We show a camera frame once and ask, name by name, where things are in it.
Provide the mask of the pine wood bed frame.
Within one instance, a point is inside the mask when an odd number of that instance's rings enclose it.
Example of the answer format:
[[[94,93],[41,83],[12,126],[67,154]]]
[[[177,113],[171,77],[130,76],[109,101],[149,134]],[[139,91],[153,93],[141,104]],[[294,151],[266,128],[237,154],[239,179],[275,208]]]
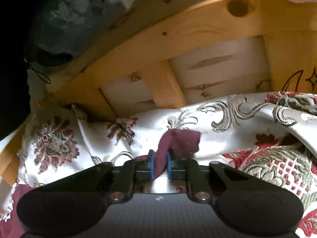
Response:
[[[90,123],[114,123],[230,95],[316,95],[316,0],[136,0],[47,91],[4,141],[9,187],[39,111],[77,105]]]

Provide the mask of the dark blue patterned garment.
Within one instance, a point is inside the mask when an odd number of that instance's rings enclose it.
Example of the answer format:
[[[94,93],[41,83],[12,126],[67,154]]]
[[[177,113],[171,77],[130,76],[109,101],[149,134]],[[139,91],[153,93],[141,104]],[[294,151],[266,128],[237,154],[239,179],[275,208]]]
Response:
[[[50,0],[40,17],[35,44],[52,54],[82,54],[135,0]]]

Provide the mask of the maroon long sleeve shirt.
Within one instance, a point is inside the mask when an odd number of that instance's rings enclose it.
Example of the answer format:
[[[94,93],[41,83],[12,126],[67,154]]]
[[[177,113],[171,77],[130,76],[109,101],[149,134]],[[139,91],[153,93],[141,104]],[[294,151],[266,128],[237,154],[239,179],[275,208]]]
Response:
[[[201,132],[194,130],[171,129],[159,141],[155,153],[154,178],[158,178],[167,167],[167,153],[171,149],[177,158],[189,158],[199,150]],[[19,184],[13,192],[12,209],[1,220],[1,237],[21,237],[24,233],[17,217],[16,205],[20,198],[33,188]]]

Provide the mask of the white floral bedspread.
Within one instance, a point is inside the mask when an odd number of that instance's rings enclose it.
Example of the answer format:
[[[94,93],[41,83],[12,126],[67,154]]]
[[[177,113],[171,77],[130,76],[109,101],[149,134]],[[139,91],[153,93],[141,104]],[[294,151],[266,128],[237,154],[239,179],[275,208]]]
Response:
[[[316,237],[316,95],[310,93],[230,95],[114,123],[90,123],[77,105],[39,111],[23,134],[11,197],[19,184],[34,189],[102,162],[118,167],[144,158],[171,129],[201,132],[199,150],[192,154],[199,164],[219,161],[295,194],[304,206],[296,234]],[[166,167],[137,189],[175,193],[185,185],[170,180]],[[1,220],[12,203],[10,198]]]

